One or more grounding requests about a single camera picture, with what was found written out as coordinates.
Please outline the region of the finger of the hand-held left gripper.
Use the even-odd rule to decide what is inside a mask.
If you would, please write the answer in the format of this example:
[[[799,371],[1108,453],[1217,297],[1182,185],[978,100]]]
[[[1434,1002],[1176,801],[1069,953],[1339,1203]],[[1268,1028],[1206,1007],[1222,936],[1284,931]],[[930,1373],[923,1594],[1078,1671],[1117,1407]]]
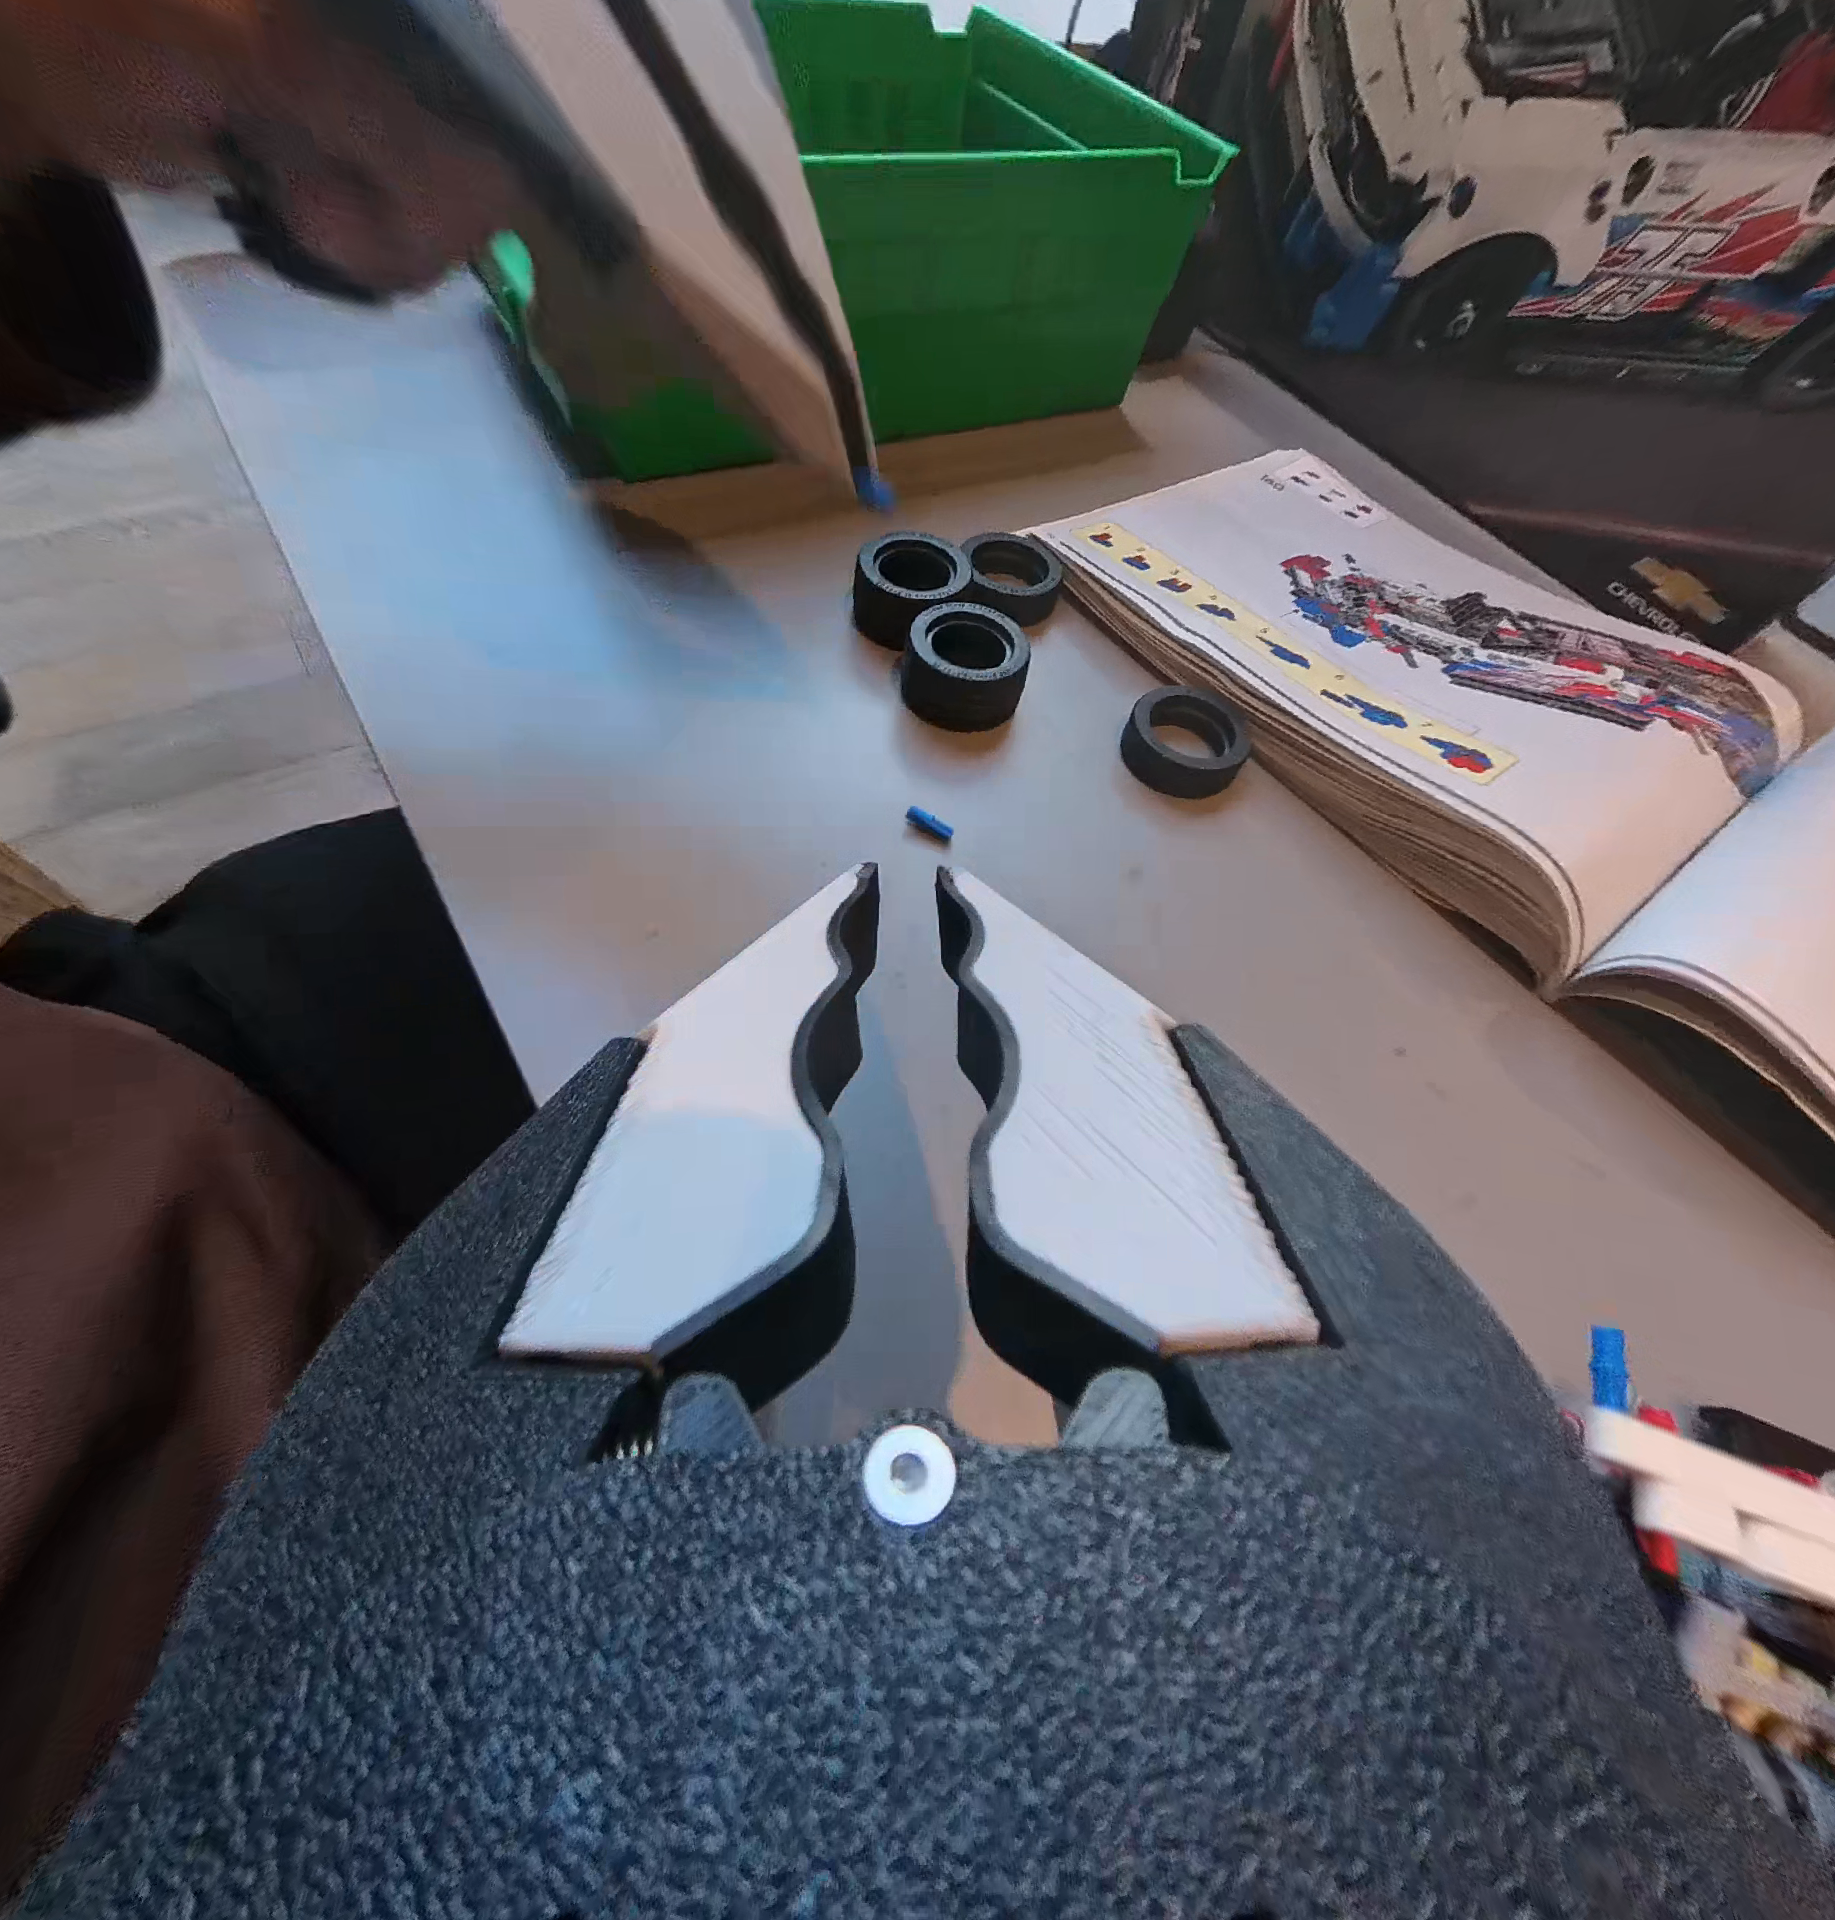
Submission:
[[[489,256],[497,320],[556,440],[608,478],[809,467],[774,438],[656,271],[649,215],[694,179],[617,34],[617,4],[493,5],[641,234],[638,260],[611,275],[580,269],[539,226],[501,234]]]
[[[652,212],[658,275],[785,449],[876,484],[851,325],[752,4],[617,4],[694,188]]]

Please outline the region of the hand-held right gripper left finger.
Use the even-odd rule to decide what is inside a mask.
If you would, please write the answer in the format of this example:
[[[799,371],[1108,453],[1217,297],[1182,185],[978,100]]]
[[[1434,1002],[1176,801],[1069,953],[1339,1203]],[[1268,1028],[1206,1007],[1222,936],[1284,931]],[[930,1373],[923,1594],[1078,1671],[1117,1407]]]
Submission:
[[[497,1356],[811,1367],[851,1316],[833,1105],[862,1062],[873,860],[839,872],[638,1036],[497,1331]]]

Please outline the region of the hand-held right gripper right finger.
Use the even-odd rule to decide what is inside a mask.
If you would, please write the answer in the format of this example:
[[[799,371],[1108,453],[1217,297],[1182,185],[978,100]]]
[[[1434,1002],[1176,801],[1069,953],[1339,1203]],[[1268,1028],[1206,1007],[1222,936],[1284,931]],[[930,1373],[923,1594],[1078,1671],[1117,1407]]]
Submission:
[[[957,1064],[984,1099],[980,1243],[1146,1356],[1314,1346],[1321,1320],[1176,1021],[963,869],[937,872]]]

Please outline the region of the green plastic bin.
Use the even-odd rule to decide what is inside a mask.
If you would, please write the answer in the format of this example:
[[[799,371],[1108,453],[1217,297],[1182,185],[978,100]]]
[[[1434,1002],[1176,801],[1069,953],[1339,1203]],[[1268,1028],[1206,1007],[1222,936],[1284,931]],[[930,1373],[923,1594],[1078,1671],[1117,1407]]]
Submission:
[[[876,440],[1117,406],[1235,144],[985,8],[752,21]]]

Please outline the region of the toy brick race car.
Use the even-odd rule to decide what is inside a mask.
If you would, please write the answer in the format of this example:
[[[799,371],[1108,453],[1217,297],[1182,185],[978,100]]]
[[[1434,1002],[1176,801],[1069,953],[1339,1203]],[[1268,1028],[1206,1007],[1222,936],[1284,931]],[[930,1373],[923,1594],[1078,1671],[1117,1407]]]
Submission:
[[[1741,1410],[1647,1401],[1602,1321],[1562,1418],[1700,1704],[1835,1870],[1835,1452]]]

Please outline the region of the person's left forearm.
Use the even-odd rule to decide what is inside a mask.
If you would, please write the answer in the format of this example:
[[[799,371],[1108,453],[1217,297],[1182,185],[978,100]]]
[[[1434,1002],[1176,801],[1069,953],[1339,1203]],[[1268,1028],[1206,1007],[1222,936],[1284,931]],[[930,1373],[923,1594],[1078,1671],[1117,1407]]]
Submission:
[[[0,446],[149,399],[161,323],[103,179],[69,166],[0,177]]]

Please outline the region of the person's left hand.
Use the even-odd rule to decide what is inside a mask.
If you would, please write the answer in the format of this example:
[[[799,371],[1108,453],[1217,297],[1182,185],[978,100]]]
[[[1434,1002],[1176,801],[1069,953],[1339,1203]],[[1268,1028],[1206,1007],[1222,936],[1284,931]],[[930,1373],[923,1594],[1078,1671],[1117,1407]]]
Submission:
[[[35,173],[206,185],[245,253],[346,299],[431,286],[506,177],[314,4],[0,4],[0,194]]]

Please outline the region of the person's black trousers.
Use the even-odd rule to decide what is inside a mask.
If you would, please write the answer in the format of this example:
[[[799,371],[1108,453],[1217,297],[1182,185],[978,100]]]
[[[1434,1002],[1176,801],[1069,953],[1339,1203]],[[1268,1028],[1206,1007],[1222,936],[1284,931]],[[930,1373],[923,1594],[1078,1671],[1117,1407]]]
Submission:
[[[225,854],[134,920],[35,914],[0,944],[0,986],[225,1069],[391,1244],[537,1109],[397,806]]]

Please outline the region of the black rubber tyre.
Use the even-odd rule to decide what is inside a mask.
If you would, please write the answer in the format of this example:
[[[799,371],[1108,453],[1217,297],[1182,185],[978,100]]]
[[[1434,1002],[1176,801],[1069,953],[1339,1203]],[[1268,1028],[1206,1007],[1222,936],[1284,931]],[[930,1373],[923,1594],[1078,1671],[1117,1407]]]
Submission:
[[[1049,617],[1062,590],[1064,569],[1045,539],[981,530],[956,545],[968,566],[966,599],[1019,628],[1035,628]]]
[[[915,618],[966,602],[970,583],[970,560],[956,542],[923,530],[883,534],[855,553],[852,628],[883,651],[903,654]]]
[[[973,602],[920,612],[904,640],[904,707],[946,733],[1007,726],[1029,677],[1029,635],[1007,614]]]
[[[1241,710],[1190,686],[1146,690],[1129,707],[1118,736],[1122,768],[1159,797],[1186,804],[1217,798],[1252,753]]]

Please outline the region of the open instruction booklet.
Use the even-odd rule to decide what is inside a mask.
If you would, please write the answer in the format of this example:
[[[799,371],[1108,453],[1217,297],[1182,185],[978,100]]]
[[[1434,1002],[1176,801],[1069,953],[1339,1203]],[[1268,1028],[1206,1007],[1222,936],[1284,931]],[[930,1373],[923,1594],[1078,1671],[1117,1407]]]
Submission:
[[[1030,530],[1153,671],[1549,1002],[1691,1036],[1835,1150],[1835,726],[1755,665],[1432,539],[1303,449]]]

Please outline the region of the person's brown hoodie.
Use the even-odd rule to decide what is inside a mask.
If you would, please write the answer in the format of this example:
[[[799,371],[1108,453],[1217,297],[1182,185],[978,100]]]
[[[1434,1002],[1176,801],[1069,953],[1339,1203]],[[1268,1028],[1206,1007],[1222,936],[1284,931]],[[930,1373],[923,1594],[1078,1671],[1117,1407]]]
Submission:
[[[0,986],[0,1909],[382,1258],[353,1186],[229,1074]]]

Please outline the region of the black car set box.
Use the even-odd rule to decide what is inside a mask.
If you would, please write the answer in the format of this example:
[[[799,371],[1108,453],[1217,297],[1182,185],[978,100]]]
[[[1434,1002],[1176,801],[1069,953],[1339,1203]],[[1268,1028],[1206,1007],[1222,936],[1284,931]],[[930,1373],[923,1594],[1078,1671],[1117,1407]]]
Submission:
[[[1202,334],[1605,612],[1734,651],[1835,564],[1835,4],[1136,4],[1238,151]]]

